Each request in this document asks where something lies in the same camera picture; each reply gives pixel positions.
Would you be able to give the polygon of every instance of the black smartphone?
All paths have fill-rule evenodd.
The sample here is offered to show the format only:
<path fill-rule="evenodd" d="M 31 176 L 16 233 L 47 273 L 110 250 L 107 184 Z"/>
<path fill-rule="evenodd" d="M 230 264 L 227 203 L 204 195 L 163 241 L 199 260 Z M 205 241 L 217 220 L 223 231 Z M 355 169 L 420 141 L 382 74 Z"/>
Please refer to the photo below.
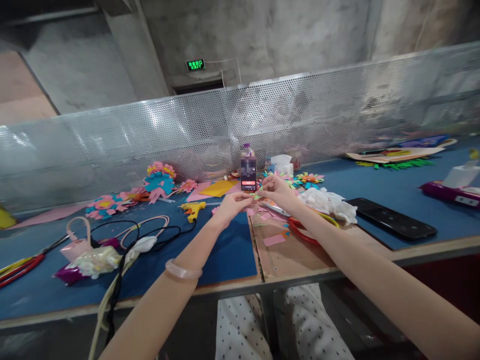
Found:
<path fill-rule="evenodd" d="M 383 228 L 404 240 L 415 242 L 433 236 L 437 229 L 424 222 L 396 212 L 388 207 L 357 197 L 346 201 L 358 207 L 356 213 L 368 222 Z"/>

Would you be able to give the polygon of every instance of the pink jade bangle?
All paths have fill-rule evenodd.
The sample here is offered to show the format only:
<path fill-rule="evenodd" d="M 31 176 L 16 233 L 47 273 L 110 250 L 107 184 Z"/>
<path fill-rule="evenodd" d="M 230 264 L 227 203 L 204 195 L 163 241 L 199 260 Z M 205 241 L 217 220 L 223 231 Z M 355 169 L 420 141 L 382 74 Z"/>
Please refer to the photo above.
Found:
<path fill-rule="evenodd" d="M 174 259 L 170 259 L 165 264 L 165 270 L 167 270 L 173 276 L 180 279 L 198 279 L 204 273 L 200 270 L 187 270 L 174 264 Z"/>

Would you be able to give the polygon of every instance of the scissors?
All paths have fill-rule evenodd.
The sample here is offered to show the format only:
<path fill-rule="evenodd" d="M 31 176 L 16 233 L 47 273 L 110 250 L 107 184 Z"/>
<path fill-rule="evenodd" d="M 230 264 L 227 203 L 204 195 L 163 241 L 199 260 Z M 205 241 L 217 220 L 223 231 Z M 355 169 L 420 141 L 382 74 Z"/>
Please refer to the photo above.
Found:
<path fill-rule="evenodd" d="M 273 205 L 270 205 L 270 204 L 267 204 L 267 203 L 264 203 L 264 202 L 261 202 L 260 203 L 261 205 L 287 217 L 287 220 L 286 222 L 288 223 L 288 225 L 290 226 L 290 229 L 293 233 L 295 233 L 295 235 L 297 235 L 300 239 L 302 239 L 303 241 L 306 241 L 307 243 L 312 243 L 312 244 L 316 244 L 316 245 L 319 245 L 319 242 L 317 240 L 315 240 L 314 238 L 310 237 L 310 236 L 307 236 L 305 235 L 303 232 L 301 232 L 299 230 L 299 227 L 302 228 L 302 229 L 305 229 L 304 226 L 302 225 L 302 223 L 300 221 L 298 221 L 296 218 L 294 218 L 292 215 L 290 215 L 288 212 L 286 212 L 285 210 L 283 210 L 282 208 L 278 207 L 278 206 L 273 206 Z M 318 215 L 320 215 L 322 218 L 324 218 L 325 220 L 327 220 L 330 224 L 336 226 L 337 228 L 339 228 L 339 224 L 333 220 L 330 216 L 328 215 L 325 215 L 324 213 L 321 213 L 321 212 L 318 212 L 314 209 L 312 209 L 312 211 L 316 212 Z"/>
<path fill-rule="evenodd" d="M 0 269 L 0 288 L 7 286 L 15 280 L 21 278 L 26 273 L 36 268 L 45 259 L 45 254 L 51 251 L 53 248 L 63 243 L 69 238 L 65 235 L 51 244 L 49 247 L 44 248 L 38 254 L 30 257 L 23 258 L 10 264 L 3 269 Z"/>

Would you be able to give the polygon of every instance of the woman's left hand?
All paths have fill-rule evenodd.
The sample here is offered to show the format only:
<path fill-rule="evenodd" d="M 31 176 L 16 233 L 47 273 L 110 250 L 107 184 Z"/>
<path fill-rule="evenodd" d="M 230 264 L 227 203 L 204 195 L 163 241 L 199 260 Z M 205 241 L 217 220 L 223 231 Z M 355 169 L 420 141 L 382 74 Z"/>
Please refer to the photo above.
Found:
<path fill-rule="evenodd" d="M 226 228 L 237 214 L 254 201 L 254 196 L 244 192 L 227 194 L 212 220 L 221 221 Z"/>

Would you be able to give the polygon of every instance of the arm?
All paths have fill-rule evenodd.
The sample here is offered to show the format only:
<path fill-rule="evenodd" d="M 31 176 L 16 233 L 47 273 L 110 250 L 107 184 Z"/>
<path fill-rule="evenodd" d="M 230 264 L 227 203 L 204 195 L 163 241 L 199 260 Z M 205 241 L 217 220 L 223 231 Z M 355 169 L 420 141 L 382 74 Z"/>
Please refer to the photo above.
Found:
<path fill-rule="evenodd" d="M 297 218 L 335 264 L 429 359 L 480 359 L 480 326 L 297 199 L 275 176 L 259 195 Z"/>
<path fill-rule="evenodd" d="M 176 257 L 175 264 L 188 270 L 203 268 L 220 233 L 252 200 L 251 195 L 242 192 L 227 195 L 215 215 Z M 197 283 L 198 279 L 180 279 L 164 271 L 126 318 L 100 359 L 154 359 Z"/>

